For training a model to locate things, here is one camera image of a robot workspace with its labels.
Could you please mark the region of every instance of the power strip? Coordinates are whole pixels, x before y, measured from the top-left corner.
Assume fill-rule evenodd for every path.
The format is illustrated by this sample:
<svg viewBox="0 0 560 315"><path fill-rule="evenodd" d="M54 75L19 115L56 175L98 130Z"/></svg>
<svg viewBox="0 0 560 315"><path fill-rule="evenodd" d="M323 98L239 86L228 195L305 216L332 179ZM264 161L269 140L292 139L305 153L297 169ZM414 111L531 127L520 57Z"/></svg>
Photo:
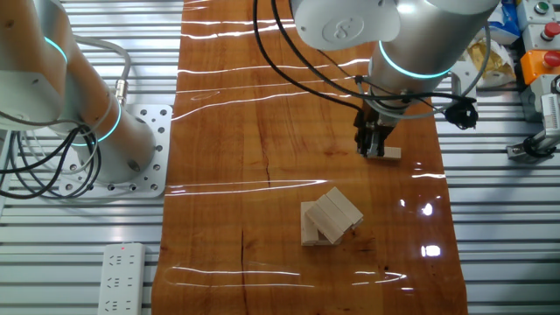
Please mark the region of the power strip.
<svg viewBox="0 0 560 315"><path fill-rule="evenodd" d="M140 243L105 248L97 315L140 315L144 253L145 247Z"/></svg>

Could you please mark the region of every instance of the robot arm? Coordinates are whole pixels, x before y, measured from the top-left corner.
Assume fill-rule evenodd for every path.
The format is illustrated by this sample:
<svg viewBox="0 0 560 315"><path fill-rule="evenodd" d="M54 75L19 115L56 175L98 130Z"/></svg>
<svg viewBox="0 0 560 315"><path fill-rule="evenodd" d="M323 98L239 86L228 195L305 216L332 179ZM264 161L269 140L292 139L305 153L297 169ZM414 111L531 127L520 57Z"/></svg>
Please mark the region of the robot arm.
<svg viewBox="0 0 560 315"><path fill-rule="evenodd" d="M102 160L98 179L133 179L151 162L155 138L146 123L124 110L76 44L58 0L0 1L0 129L29 130L56 120L94 129ZM50 128L65 135L74 124ZM90 157L83 140L73 143L81 161Z"/></svg>
<svg viewBox="0 0 560 315"><path fill-rule="evenodd" d="M291 0L291 9L299 36L313 48L339 50L379 41L370 62L369 93L406 96L435 90L499 2ZM375 104L383 112L364 102L364 121L357 122L363 126L356 137L360 153L382 157L383 142L400 121L396 116L419 101L403 97Z"/></svg>

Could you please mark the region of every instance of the wooden block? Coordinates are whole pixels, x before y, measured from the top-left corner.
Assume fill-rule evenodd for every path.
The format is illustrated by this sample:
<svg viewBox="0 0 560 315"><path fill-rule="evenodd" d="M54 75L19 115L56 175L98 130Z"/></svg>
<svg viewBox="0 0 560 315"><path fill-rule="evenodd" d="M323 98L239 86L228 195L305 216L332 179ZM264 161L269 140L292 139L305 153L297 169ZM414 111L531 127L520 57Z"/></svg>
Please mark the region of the wooden block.
<svg viewBox="0 0 560 315"><path fill-rule="evenodd" d="M386 160L400 160L401 159L401 148L385 147L385 156L383 156L383 157L373 157L373 158L386 159Z"/></svg>
<svg viewBox="0 0 560 315"><path fill-rule="evenodd" d="M337 224L329 218L328 215L315 203L305 215L313 221L315 227L321 232L325 237L334 244L344 232L337 226Z"/></svg>
<svg viewBox="0 0 560 315"><path fill-rule="evenodd" d="M352 229L356 229L363 222L364 215L337 187L331 189L326 197L350 219L353 224Z"/></svg>
<svg viewBox="0 0 560 315"><path fill-rule="evenodd" d="M315 202L301 203L301 245L313 246L319 241L319 231L313 225L313 222L305 215L309 208L313 207Z"/></svg>
<svg viewBox="0 0 560 315"><path fill-rule="evenodd" d="M317 200L317 204L342 232L346 232L354 224L328 197L322 196Z"/></svg>
<svg viewBox="0 0 560 315"><path fill-rule="evenodd" d="M342 242L342 237L340 237L335 243L331 243L321 232L318 233L318 241L315 246L332 246L339 245Z"/></svg>

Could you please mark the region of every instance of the wooden table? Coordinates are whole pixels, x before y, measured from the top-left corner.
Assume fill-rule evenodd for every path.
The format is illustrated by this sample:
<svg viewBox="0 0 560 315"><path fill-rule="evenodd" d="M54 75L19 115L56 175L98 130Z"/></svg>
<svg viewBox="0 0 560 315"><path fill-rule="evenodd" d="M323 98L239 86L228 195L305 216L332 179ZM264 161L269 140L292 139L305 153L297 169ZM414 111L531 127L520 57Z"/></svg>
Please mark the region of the wooden table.
<svg viewBox="0 0 560 315"><path fill-rule="evenodd" d="M273 60L309 87L340 95L296 60L270 3L261 2ZM301 42L287 3L279 5L304 55L355 88ZM251 6L185 3L153 313L466 314L434 120L399 124L388 145L402 148L402 161L360 157L356 112L293 87L266 65ZM365 74L372 50L330 55ZM299 205L333 186L365 222L339 246L304 248Z"/></svg>

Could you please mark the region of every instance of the red button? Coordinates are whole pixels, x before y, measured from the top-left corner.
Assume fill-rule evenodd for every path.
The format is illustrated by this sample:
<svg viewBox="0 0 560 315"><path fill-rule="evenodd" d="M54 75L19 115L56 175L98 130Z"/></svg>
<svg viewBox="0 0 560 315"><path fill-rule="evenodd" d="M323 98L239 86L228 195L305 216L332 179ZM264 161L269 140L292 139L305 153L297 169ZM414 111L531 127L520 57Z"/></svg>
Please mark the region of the red button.
<svg viewBox="0 0 560 315"><path fill-rule="evenodd" d="M544 63L548 67L560 67L560 53L547 52L544 54Z"/></svg>
<svg viewBox="0 0 560 315"><path fill-rule="evenodd" d="M544 26L544 35L554 38L556 35L560 34L560 24L556 22L550 22Z"/></svg>

